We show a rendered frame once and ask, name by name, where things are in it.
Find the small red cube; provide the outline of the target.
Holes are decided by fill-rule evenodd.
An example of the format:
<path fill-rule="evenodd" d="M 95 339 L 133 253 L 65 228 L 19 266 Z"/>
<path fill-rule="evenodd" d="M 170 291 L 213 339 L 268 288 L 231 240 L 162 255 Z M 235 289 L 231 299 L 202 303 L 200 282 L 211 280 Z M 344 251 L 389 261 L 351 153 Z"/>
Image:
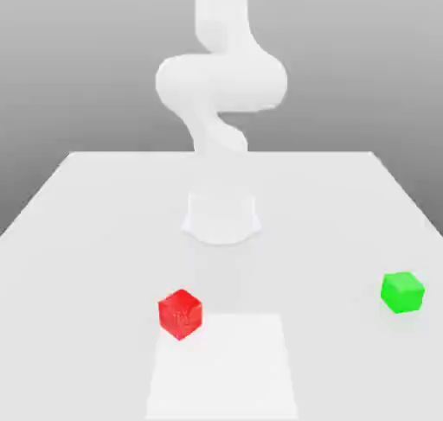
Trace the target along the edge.
<path fill-rule="evenodd" d="M 202 325 L 202 302 L 184 289 L 158 302 L 160 326 L 181 341 Z"/>

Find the small green cube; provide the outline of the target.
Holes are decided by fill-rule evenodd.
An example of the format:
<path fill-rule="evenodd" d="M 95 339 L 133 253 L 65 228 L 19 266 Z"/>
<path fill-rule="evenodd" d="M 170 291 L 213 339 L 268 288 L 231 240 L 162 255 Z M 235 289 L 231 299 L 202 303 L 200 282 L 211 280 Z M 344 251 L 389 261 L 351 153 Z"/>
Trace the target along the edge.
<path fill-rule="evenodd" d="M 410 271 L 386 273 L 382 279 L 381 299 L 396 314 L 421 308 L 425 286 Z"/>

